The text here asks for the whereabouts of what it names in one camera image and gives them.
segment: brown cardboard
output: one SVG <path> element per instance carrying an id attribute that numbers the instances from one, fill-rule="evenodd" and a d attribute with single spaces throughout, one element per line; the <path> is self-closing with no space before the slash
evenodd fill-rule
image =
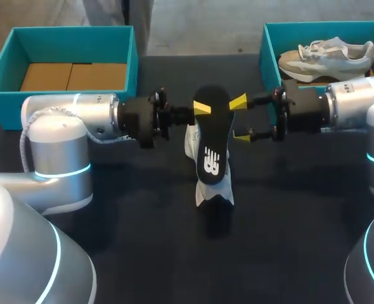
<path id="1" fill-rule="evenodd" d="M 21 91 L 66 91 L 71 63 L 31 63 Z"/>
<path id="2" fill-rule="evenodd" d="M 125 63 L 73 64 L 68 91 L 123 90 L 127 65 Z"/>

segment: teal box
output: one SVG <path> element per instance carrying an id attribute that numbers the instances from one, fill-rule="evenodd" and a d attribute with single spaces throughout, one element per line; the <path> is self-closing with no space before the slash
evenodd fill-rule
<path id="1" fill-rule="evenodd" d="M 281 85 L 277 64 L 280 54 L 298 49 L 299 44 L 307 46 L 312 41 L 334 37 L 349 44 L 374 43 L 374 21 L 266 23 L 259 59 L 265 89 L 271 91 Z M 316 88 L 318 93 L 325 90 L 325 86 Z"/>
<path id="2" fill-rule="evenodd" d="M 0 53 L 0 124 L 21 130 L 21 106 L 41 94 L 73 91 L 20 92 L 30 63 L 127 63 L 124 90 L 113 92 L 121 100 L 136 95 L 138 52 L 132 27 L 18 27 L 13 28 Z"/>

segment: black table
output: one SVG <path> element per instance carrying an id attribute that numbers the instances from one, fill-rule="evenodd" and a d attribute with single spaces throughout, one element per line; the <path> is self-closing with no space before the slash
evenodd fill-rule
<path id="1" fill-rule="evenodd" d="M 202 84 L 259 92 L 257 60 L 141 58 L 138 92 L 166 86 L 174 105 L 189 105 Z M 263 128 L 266 117 L 248 118 Z M 345 259 L 374 217 L 362 134 L 231 141 L 236 206 L 217 218 L 196 209 L 185 127 L 171 131 L 154 150 L 91 146 L 94 201 L 49 218 L 93 259 L 96 304 L 347 303 Z M 21 171 L 18 138 L 0 128 L 0 172 Z"/>

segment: cable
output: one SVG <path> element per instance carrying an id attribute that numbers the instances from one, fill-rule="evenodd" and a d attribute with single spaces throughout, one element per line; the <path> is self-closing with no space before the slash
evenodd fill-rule
<path id="1" fill-rule="evenodd" d="M 22 162 L 22 167 L 23 167 L 23 171 L 24 172 L 29 172 L 29 166 L 28 166 L 28 161 L 27 161 L 27 156 L 26 156 L 26 153 L 25 153 L 25 142 L 26 142 L 26 138 L 27 138 L 27 134 L 28 134 L 28 131 L 30 129 L 30 126 L 41 116 L 45 116 L 45 115 L 50 115 L 50 114 L 53 114 L 53 112 L 58 112 L 58 113 L 63 113 L 64 115 L 66 116 L 69 116 L 69 117 L 76 117 L 78 119 L 81 120 L 81 118 L 76 115 L 75 113 L 67 110 L 67 109 L 64 109 L 64 108 L 60 108 L 59 106 L 52 106 L 50 108 L 45 108 L 45 109 L 42 109 L 42 110 L 39 110 L 39 111 L 36 111 L 35 113 L 33 113 L 30 118 L 28 119 L 28 122 L 26 123 L 25 127 L 23 128 L 22 130 L 22 133 L 21 133 L 21 137 L 20 137 L 20 154 L 21 154 L 21 162 Z M 90 138 L 90 140 L 94 143 L 97 143 L 97 144 L 114 144 L 114 143 L 119 143 L 121 141 L 130 141 L 130 140 L 134 140 L 133 138 L 130 138 L 129 136 L 120 136 L 116 139 L 108 139 L 108 140 L 105 140 L 105 141 L 102 141 L 101 139 L 98 139 L 97 137 L 95 137 L 88 129 L 87 129 L 87 126 L 86 126 L 86 133 L 87 133 L 87 137 Z"/>

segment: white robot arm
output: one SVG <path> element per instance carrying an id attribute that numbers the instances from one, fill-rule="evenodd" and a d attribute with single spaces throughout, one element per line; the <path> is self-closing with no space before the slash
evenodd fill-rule
<path id="1" fill-rule="evenodd" d="M 256 105 L 271 105 L 273 128 L 262 134 L 251 128 L 236 130 L 235 137 L 282 141 L 291 132 L 364 129 L 368 136 L 370 190 L 374 194 L 374 77 L 330 84 L 323 94 L 314 88 L 300 90 L 294 81 L 283 81 L 272 94 L 245 100 L 242 108 Z M 347 258 L 344 287 L 350 304 L 374 304 L 374 221 Z"/>
<path id="2" fill-rule="evenodd" d="M 0 304 L 93 304 L 96 272 L 87 253 L 41 215 L 78 210 L 93 198 L 88 139 L 135 139 L 152 148 L 172 124 L 193 119 L 159 90 L 120 103 L 114 94 L 29 97 L 22 106 L 24 172 L 0 173 Z M 25 156 L 29 138 L 34 170 Z"/>

